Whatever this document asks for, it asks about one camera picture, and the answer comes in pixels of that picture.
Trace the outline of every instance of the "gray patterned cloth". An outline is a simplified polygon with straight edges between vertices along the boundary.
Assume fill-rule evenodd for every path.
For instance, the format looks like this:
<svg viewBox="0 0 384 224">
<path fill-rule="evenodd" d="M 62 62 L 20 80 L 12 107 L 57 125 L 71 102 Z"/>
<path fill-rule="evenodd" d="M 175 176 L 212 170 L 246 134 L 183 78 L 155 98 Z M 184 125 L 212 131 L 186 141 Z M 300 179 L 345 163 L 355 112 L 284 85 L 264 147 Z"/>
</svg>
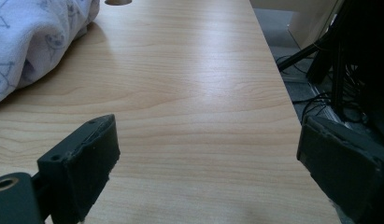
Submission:
<svg viewBox="0 0 384 224">
<path fill-rule="evenodd" d="M 99 0 L 0 0 L 0 101 L 52 70 Z"/>
</svg>

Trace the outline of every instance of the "hole in desk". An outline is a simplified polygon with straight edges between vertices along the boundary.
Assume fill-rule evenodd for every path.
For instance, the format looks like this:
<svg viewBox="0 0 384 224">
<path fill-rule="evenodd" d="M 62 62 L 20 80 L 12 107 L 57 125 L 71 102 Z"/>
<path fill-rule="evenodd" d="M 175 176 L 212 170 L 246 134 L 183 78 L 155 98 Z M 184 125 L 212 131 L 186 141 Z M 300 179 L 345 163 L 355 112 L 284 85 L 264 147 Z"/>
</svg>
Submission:
<svg viewBox="0 0 384 224">
<path fill-rule="evenodd" d="M 110 6 L 124 6 L 132 2 L 133 0 L 105 0 L 105 4 Z"/>
</svg>

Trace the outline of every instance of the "desk surface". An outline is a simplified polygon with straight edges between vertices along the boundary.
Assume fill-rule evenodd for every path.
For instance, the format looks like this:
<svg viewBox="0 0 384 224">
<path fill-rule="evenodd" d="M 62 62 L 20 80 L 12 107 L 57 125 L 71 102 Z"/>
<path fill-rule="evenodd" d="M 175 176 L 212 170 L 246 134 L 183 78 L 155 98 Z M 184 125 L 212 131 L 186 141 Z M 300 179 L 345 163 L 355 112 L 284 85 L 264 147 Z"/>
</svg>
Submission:
<svg viewBox="0 0 384 224">
<path fill-rule="evenodd" d="M 113 113 L 121 158 L 86 223 L 336 223 L 248 0 L 102 3 L 57 68 L 0 104 L 0 175 Z"/>
</svg>

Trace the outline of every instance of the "black plastic part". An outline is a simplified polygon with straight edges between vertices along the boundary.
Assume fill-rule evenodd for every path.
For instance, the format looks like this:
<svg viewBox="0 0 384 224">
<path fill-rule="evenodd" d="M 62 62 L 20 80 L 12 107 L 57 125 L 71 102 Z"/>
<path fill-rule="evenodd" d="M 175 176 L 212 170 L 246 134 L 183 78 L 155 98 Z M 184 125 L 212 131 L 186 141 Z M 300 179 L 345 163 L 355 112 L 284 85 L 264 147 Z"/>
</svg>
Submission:
<svg viewBox="0 0 384 224">
<path fill-rule="evenodd" d="M 356 223 L 384 223 L 384 147 L 319 117 L 303 122 L 297 159 Z"/>
<path fill-rule="evenodd" d="M 41 183 L 48 183 L 52 221 L 84 220 L 108 181 L 120 151 L 113 115 L 92 119 L 37 161 Z M 44 204 L 47 199 L 39 199 Z"/>
<path fill-rule="evenodd" d="M 14 173 L 0 177 L 0 224 L 44 223 L 31 177 Z"/>
</svg>

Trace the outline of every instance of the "wooden desk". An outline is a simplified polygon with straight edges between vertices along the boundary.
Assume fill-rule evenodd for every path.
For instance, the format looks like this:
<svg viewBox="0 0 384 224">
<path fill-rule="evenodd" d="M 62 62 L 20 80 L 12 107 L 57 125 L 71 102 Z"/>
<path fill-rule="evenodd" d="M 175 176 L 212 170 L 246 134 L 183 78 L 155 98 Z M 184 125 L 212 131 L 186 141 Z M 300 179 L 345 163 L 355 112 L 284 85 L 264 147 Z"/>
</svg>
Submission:
<svg viewBox="0 0 384 224">
<path fill-rule="evenodd" d="M 121 159 L 86 223 L 336 223 L 249 0 L 102 4 L 60 65 L 0 104 L 0 175 L 114 113 Z"/>
</svg>

